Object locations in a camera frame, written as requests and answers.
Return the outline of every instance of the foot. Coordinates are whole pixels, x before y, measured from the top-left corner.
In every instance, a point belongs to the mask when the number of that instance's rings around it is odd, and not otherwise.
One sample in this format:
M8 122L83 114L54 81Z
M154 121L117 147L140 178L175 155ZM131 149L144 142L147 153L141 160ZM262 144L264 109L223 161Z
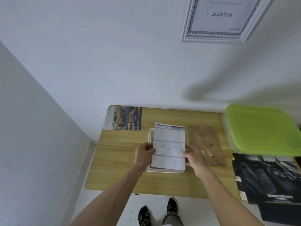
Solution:
M172 198L169 199L167 204L167 214L169 213L178 214L177 203Z
M140 209L138 221L140 226L151 226L151 217L146 205Z

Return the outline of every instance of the brown paper bag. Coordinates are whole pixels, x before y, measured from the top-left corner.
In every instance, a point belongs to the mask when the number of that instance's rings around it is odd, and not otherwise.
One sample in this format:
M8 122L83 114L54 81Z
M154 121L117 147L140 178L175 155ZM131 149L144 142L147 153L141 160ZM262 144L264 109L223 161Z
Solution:
M226 159L222 153L219 137L214 127L188 126L189 144L204 152L208 165L226 165Z

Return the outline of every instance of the specification sheet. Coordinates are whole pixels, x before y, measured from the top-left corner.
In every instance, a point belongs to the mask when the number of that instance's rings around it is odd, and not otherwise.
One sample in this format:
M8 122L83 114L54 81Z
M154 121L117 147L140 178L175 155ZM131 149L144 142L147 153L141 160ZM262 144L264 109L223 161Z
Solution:
M185 170L185 129L183 126L155 123L152 167Z

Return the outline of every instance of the desk surface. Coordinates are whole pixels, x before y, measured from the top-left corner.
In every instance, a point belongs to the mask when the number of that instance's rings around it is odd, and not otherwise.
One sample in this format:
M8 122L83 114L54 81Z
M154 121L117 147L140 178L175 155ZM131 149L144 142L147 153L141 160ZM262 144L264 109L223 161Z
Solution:
M189 143L187 127L191 124L216 128L227 166L209 166L234 197L240 199L232 167L232 151L221 122L221 113L187 110L142 108L140 131L103 130L85 183L85 189L106 190L118 181L133 166L136 147L148 141L148 129L155 122L185 127L186 143ZM145 172L140 177L133 193L167 196L208 198L201 181L186 166L182 174Z

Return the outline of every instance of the white wall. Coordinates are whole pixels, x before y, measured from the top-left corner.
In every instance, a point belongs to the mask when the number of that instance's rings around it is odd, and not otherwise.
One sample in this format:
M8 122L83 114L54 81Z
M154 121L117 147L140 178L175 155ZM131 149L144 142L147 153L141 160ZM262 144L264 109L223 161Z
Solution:
M61 225L91 139L0 42L0 224Z
M0 40L93 140L107 106L301 118L301 0L275 0L245 45L179 43L188 0L0 0Z

